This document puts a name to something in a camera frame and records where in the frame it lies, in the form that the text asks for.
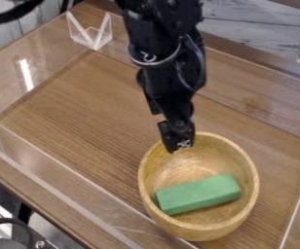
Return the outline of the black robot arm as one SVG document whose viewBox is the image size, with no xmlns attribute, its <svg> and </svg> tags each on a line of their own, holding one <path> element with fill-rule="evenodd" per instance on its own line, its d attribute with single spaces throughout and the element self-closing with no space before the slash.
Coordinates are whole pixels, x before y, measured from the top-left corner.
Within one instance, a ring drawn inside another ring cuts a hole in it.
<svg viewBox="0 0 300 249">
<path fill-rule="evenodd" d="M 169 153 L 195 145 L 193 96 L 208 81 L 200 0 L 114 0 L 128 34 L 128 56 Z"/>
</svg>

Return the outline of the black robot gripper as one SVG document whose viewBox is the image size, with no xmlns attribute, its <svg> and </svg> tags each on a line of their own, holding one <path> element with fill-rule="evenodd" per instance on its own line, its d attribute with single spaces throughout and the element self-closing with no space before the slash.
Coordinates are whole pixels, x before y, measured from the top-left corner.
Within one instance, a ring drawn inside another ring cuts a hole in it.
<svg viewBox="0 0 300 249">
<path fill-rule="evenodd" d="M 143 87 L 161 139 L 171 154 L 195 145 L 196 125 L 192 98 L 207 84 L 207 53 L 201 34 L 192 30 L 175 37 L 136 32 L 128 53 L 140 66 L 137 82 Z"/>
</svg>

